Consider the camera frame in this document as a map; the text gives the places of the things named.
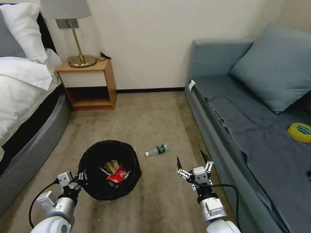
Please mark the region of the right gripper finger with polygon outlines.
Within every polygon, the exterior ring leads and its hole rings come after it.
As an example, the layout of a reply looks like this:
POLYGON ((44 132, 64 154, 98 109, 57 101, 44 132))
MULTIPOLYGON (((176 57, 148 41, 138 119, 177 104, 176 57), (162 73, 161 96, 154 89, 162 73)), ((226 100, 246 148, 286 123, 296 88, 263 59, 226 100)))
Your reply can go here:
POLYGON ((177 175, 182 177, 186 181, 194 181, 194 175, 183 170, 179 157, 177 157, 177 175))
POLYGON ((214 161, 209 160, 208 156, 202 150, 200 150, 200 152, 201 152, 201 155, 203 157, 204 162, 206 163, 205 170, 206 170, 207 174, 211 174, 211 171, 212 171, 212 168, 214 165, 214 161))

